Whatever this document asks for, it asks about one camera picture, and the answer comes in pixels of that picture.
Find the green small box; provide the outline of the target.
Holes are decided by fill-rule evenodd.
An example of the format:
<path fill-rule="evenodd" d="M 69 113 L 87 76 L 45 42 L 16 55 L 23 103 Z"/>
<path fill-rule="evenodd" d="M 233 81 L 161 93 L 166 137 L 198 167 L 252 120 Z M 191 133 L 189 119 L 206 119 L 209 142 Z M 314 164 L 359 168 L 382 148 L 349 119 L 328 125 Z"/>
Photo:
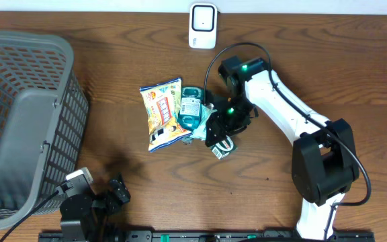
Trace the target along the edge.
<path fill-rule="evenodd" d="M 232 141 L 232 139 L 229 136 L 227 136 L 224 140 L 222 140 L 222 141 L 220 141 L 220 142 L 218 142 L 215 145 L 212 145 L 210 147 L 210 150 L 213 152 L 213 154 L 219 160 L 229 156 L 236 149 L 237 149 L 237 146 L 235 145 L 235 143 Z"/>

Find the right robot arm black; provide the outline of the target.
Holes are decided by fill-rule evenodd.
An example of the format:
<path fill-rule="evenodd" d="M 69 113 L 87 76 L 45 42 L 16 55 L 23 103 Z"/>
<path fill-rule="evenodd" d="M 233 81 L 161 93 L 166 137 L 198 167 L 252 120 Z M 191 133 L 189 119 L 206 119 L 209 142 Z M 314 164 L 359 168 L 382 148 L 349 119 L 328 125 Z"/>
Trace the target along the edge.
<path fill-rule="evenodd" d="M 263 58 L 228 58 L 218 74 L 232 97 L 224 101 L 207 96 L 217 111 L 206 123 L 206 146 L 216 151 L 247 128 L 251 112 L 262 110 L 292 145 L 292 181 L 303 197 L 296 232 L 303 239 L 331 238 L 338 204 L 359 177 L 350 125 L 343 119 L 332 122 L 309 108 Z"/>

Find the teal wet wipes pack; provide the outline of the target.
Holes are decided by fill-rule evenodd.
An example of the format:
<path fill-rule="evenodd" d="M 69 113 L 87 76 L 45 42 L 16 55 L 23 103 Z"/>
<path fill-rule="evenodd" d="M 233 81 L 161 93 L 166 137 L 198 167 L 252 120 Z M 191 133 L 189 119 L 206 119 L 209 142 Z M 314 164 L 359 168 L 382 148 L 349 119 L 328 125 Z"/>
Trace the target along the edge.
<path fill-rule="evenodd" d="M 201 105 L 201 120 L 198 127 L 192 131 L 192 138 L 200 140 L 206 139 L 206 123 L 213 112 L 216 112 L 216 108 L 213 104 L 208 104 L 207 106 Z"/>

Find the teal mouthwash bottle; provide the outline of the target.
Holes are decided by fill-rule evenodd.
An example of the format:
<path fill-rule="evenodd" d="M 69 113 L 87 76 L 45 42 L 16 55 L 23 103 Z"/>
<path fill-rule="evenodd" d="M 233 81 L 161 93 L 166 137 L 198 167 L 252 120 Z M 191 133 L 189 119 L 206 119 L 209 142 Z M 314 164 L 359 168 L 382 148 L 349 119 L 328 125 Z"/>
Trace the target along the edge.
<path fill-rule="evenodd" d="M 183 129 L 193 132 L 202 119 L 202 100 L 204 91 L 199 87 L 183 87 L 181 90 L 181 109 L 177 122 Z"/>

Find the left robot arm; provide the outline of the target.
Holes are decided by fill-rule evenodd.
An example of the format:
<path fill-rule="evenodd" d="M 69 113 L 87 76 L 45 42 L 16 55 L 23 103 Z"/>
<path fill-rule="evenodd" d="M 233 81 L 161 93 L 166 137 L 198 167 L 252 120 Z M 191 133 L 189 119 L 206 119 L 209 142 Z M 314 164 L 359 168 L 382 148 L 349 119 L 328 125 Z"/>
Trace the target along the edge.
<path fill-rule="evenodd" d="M 129 203 L 130 192 L 119 173 L 108 182 L 107 191 L 96 194 L 93 179 L 85 169 L 70 173 L 57 190 L 67 195 L 60 205 L 63 241 L 125 241 L 126 234 L 108 218 Z"/>

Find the yellow snack bag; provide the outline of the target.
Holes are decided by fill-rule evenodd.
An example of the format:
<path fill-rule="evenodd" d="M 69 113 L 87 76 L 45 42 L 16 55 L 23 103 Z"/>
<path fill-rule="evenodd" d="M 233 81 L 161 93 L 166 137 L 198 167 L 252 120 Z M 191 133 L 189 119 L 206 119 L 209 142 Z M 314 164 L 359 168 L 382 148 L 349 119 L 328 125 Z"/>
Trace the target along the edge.
<path fill-rule="evenodd" d="M 181 111 L 181 84 L 182 79 L 178 77 L 139 89 L 148 117 L 151 153 L 191 135 L 177 121 Z"/>

